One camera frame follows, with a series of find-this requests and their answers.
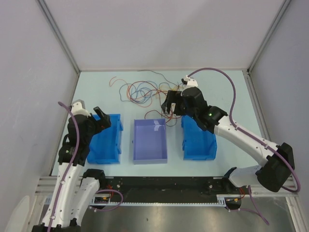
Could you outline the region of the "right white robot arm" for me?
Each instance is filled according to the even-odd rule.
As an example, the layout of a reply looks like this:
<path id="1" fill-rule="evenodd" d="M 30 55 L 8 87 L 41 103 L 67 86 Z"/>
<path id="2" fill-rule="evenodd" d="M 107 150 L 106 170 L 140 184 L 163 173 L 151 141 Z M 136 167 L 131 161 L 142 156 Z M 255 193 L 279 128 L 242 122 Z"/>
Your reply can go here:
<path id="1" fill-rule="evenodd" d="M 257 162 L 247 168 L 231 168 L 223 177 L 226 193 L 234 194 L 240 187 L 249 185 L 261 185 L 272 192 L 283 188 L 294 170 L 293 150 L 287 143 L 277 145 L 238 126 L 227 112 L 208 105 L 197 87 L 168 91 L 161 108 L 168 113 L 173 104 L 175 115 L 192 118 L 200 129 L 227 139 Z"/>

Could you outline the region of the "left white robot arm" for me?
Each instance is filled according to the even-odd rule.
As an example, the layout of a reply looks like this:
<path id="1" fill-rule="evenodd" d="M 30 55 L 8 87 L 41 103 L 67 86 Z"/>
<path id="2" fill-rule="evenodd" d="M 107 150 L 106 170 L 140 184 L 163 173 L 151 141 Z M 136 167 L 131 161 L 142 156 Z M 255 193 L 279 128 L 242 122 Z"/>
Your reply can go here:
<path id="1" fill-rule="evenodd" d="M 111 126 L 110 116 L 99 107 L 96 115 L 89 113 L 80 102 L 67 108 L 68 133 L 64 136 L 58 153 L 58 174 L 48 210 L 34 232 L 79 232 L 90 200 L 106 187 L 103 170 L 88 169 L 83 178 L 80 172 L 90 152 L 94 135 Z"/>

